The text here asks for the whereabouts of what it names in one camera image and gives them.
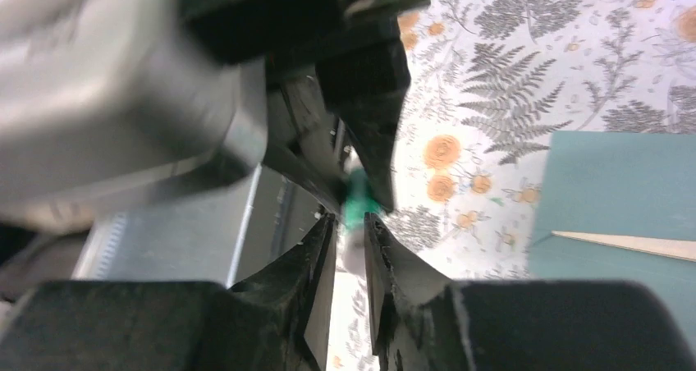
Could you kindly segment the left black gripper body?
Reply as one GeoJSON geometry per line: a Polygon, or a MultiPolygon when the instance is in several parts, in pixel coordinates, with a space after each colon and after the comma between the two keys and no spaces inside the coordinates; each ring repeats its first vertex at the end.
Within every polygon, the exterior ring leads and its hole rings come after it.
{"type": "Polygon", "coordinates": [[[187,75],[265,58],[273,73],[315,66],[348,80],[408,80],[397,17],[429,0],[176,0],[187,75]]]}

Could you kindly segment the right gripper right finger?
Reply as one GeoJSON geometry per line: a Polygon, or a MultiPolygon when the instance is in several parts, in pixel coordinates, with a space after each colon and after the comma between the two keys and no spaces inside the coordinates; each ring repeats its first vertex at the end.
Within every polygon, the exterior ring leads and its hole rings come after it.
{"type": "Polygon", "coordinates": [[[364,216],[383,370],[692,370],[666,306],[626,281],[450,279],[364,216]]]}

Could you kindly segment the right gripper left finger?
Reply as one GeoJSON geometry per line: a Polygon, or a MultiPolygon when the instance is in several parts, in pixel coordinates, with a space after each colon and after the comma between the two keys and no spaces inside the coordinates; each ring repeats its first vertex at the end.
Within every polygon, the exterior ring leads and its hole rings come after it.
{"type": "Polygon", "coordinates": [[[4,370],[323,370],[336,218],[224,287],[214,282],[48,282],[1,329],[4,370]]]}

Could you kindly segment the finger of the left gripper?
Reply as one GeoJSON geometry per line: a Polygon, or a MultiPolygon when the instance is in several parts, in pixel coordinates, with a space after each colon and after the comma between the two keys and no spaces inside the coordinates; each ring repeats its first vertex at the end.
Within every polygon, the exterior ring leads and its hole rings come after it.
{"type": "Polygon", "coordinates": [[[326,210],[339,213],[346,174],[333,136],[336,117],[327,110],[315,72],[290,76],[268,89],[268,147],[263,164],[308,191],[326,210]]]}
{"type": "Polygon", "coordinates": [[[315,66],[325,103],[348,130],[374,199],[395,209],[392,155],[411,77],[399,39],[331,57],[315,66]]]}

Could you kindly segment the teal green envelope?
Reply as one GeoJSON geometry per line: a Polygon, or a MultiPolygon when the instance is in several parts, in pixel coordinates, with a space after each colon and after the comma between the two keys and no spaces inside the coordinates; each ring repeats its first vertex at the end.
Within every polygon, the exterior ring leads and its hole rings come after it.
{"type": "Polygon", "coordinates": [[[527,252],[537,278],[645,285],[695,343],[694,262],[578,240],[579,233],[694,241],[693,135],[554,133],[527,252]]]}

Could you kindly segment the cream paper letter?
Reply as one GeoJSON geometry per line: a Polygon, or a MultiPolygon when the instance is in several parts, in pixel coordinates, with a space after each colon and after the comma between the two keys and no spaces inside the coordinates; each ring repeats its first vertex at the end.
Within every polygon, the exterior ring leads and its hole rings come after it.
{"type": "Polygon", "coordinates": [[[695,242],[637,236],[618,236],[571,231],[551,231],[554,236],[605,245],[623,250],[654,254],[671,259],[695,262],[695,242]]]}

